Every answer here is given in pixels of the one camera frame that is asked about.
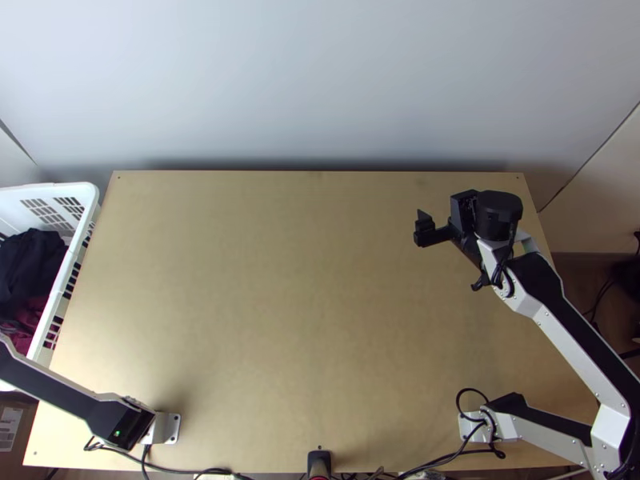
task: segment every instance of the particleboard surface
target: particleboard surface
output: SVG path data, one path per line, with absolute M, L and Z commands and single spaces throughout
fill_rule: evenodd
M 453 245 L 413 243 L 417 208 L 443 225 L 469 188 L 519 195 L 548 254 L 522 174 L 115 172 L 51 367 L 181 413 L 178 444 L 150 458 L 176 468 L 299 472 L 322 446 L 337 471 L 407 470 L 458 448 L 465 386 L 590 422 L 596 402 L 535 324 L 472 292 Z M 40 405 L 26 463 L 138 468 L 82 452 L 89 436 Z M 449 468 L 566 463 L 504 448 Z

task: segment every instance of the black arm segment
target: black arm segment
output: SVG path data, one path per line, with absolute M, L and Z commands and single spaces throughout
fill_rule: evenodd
M 0 378 L 28 395 L 82 418 L 110 446 L 131 450 L 146 434 L 155 412 L 115 395 L 96 395 L 48 373 L 15 353 L 0 335 Z

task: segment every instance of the laundry basket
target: laundry basket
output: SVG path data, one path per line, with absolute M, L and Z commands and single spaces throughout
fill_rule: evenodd
M 39 183 L 0 189 L 0 241 L 29 228 L 56 230 L 67 252 L 27 358 L 49 366 L 82 260 L 100 213 L 98 188 L 88 182 Z M 0 390 L 14 390 L 0 381 Z

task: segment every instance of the black cable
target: black cable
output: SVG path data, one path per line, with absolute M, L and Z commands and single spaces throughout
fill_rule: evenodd
M 406 472 L 404 472 L 403 474 L 398 476 L 398 480 L 405 480 L 405 478 L 408 478 L 412 475 L 418 474 L 424 470 L 428 470 L 429 468 L 435 468 L 436 466 L 440 466 L 440 465 L 445 465 L 446 463 L 452 462 L 453 460 L 455 460 L 457 457 L 460 456 L 460 454 L 462 453 L 462 451 L 465 449 L 466 444 L 469 443 L 469 440 L 471 439 L 471 437 L 474 436 L 474 434 L 480 430 L 481 428 L 484 427 L 484 422 L 483 423 L 478 423 L 473 429 L 472 431 L 469 433 L 469 435 L 467 437 L 465 437 L 465 439 L 462 441 L 462 444 L 460 445 L 460 448 L 458 448 L 457 451 L 447 454 L 447 455 L 443 455 L 439 458 L 436 458 L 435 460 L 431 460 L 428 463 L 423 463 L 420 466 L 416 466 L 415 468 L 412 468 L 411 470 L 407 470 Z
M 405 480 L 406 478 L 410 477 L 411 475 L 420 473 L 424 470 L 428 470 L 431 468 L 435 468 L 437 466 L 442 466 L 445 465 L 449 462 L 452 462 L 453 460 L 455 460 L 457 457 L 459 457 L 460 455 L 468 455 L 468 454 L 494 454 L 496 457 L 500 458 L 501 460 L 506 458 L 506 454 L 501 451 L 498 450 L 495 447 L 494 441 L 495 440 L 499 440 L 499 438 L 496 436 L 496 424 L 495 424 L 495 420 L 493 419 L 493 417 L 491 417 L 490 413 L 488 410 L 484 410 L 484 409 L 480 409 L 481 412 L 483 412 L 487 418 L 489 419 L 489 422 L 491 424 L 491 441 L 489 442 L 489 448 L 483 448 L 483 449 L 476 449 L 476 450 L 467 450 L 464 451 L 467 443 L 469 443 L 469 440 L 471 440 L 471 437 L 474 436 L 474 434 L 481 429 L 483 426 L 487 425 L 487 421 L 484 418 L 473 418 L 470 417 L 469 415 L 465 414 L 462 411 L 462 408 L 460 407 L 460 398 L 466 393 L 466 392 L 474 392 L 475 394 L 478 394 L 482 397 L 482 399 L 484 399 L 485 403 L 489 403 L 489 399 L 486 395 L 484 395 L 483 392 L 481 392 L 478 389 L 475 388 L 471 388 L 471 387 L 467 387 L 467 388 L 463 388 L 462 390 L 460 390 L 458 392 L 458 394 L 455 396 L 455 405 L 456 408 L 458 409 L 458 413 L 460 414 L 460 416 L 466 420 L 469 420 L 471 422 L 475 422 L 477 423 L 477 425 L 472 429 L 472 431 L 469 433 L 469 435 L 464 437 L 464 440 L 462 441 L 462 444 L 460 445 L 460 448 L 458 448 L 457 451 L 452 452 L 450 454 L 446 454 L 443 455 L 441 457 L 436 458 L 435 460 L 431 460 L 428 463 L 423 463 L 420 466 L 416 466 L 415 468 L 412 468 L 411 470 L 408 470 L 406 472 L 404 472 L 403 474 L 399 475 L 396 477 L 396 480 Z
M 640 254 L 640 234 L 638 232 L 634 232 L 634 236 L 636 240 L 638 240 L 638 248 L 636 249 L 634 254 L 634 257 L 637 257 Z M 598 306 L 600 305 L 600 301 L 604 298 L 606 292 L 608 292 L 611 289 L 611 287 L 615 285 L 615 280 L 613 279 L 613 276 L 614 276 L 613 273 L 609 274 L 605 282 L 600 287 L 600 290 L 598 290 L 598 293 L 595 296 L 594 305 L 591 308 L 589 308 L 586 312 L 582 312 L 582 315 L 591 314 L 591 319 L 589 320 L 589 323 L 592 326 L 596 327 L 596 329 L 598 328 L 598 325 L 595 321 L 595 315 L 598 312 Z
M 139 465 L 142 465 L 143 461 L 140 458 L 136 458 L 131 454 L 128 454 L 126 452 L 121 452 L 120 450 L 116 450 L 115 448 L 111 448 L 109 446 L 105 446 L 103 443 L 100 442 L 94 442 L 91 443 L 94 440 L 95 437 L 91 437 L 89 439 L 89 441 L 84 445 L 84 447 L 82 448 L 84 451 L 87 452 L 93 452 L 96 450 L 104 450 L 107 452 L 113 452 L 116 453 L 118 455 L 121 455 L 123 457 L 128 458 L 129 460 L 131 460 L 132 462 L 136 462 Z M 211 468 L 207 468 L 204 470 L 180 470 L 180 469 L 174 469 L 174 468 L 166 468 L 164 466 L 160 466 L 160 465 L 155 465 L 154 463 L 151 462 L 147 462 L 146 461 L 146 456 L 144 455 L 143 452 L 143 457 L 145 458 L 144 461 L 144 466 L 145 468 L 151 468 L 153 470 L 157 470 L 158 472 L 164 472 L 166 474 L 178 474 L 178 475 L 197 475 L 198 477 L 204 474 L 210 474 L 210 475 L 233 475 L 234 477 L 236 477 L 238 480 L 253 480 L 251 477 L 248 477 L 246 475 L 243 474 L 237 474 L 235 472 L 233 472 L 232 470 L 226 469 L 226 468 L 217 468 L 217 467 L 211 467 Z
M 56 473 L 58 472 L 57 468 L 54 468 L 51 472 L 49 472 L 49 474 L 44 478 L 44 480 L 51 480 Z
M 474 392 L 475 394 L 480 395 L 480 396 L 484 399 L 485 403 L 489 403 L 489 399 L 487 398 L 487 396 L 486 396 L 486 395 L 484 395 L 484 393 L 483 393 L 483 392 L 481 392 L 480 390 L 475 389 L 475 388 L 471 388 L 471 387 L 463 388 L 463 389 L 462 389 L 462 390 L 460 390 L 460 391 L 458 392 L 458 394 L 455 396 L 455 406 L 456 406 L 456 408 L 458 409 L 458 412 L 460 413 L 460 416 L 461 416 L 462 418 L 465 418 L 466 420 L 469 420 L 470 422 L 481 422 L 481 423 L 486 423 L 486 421 L 485 421 L 485 419 L 484 419 L 484 418 L 472 418 L 472 417 L 469 417 L 468 415 L 466 415 L 466 414 L 462 411 L 462 408 L 460 407 L 460 398 L 461 398 L 461 397 L 462 397 L 466 392 Z
M 142 448 L 142 459 L 140 460 L 142 478 L 144 478 L 145 480 L 149 480 L 149 475 L 146 474 L 146 468 L 145 468 L 146 456 L 149 454 L 149 450 L 151 450 L 151 445 L 145 445 L 144 448 Z

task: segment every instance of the white backdrop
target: white backdrop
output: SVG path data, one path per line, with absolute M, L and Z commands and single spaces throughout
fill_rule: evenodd
M 0 6 L 0 118 L 113 168 L 524 170 L 540 206 L 640 98 L 640 2 Z

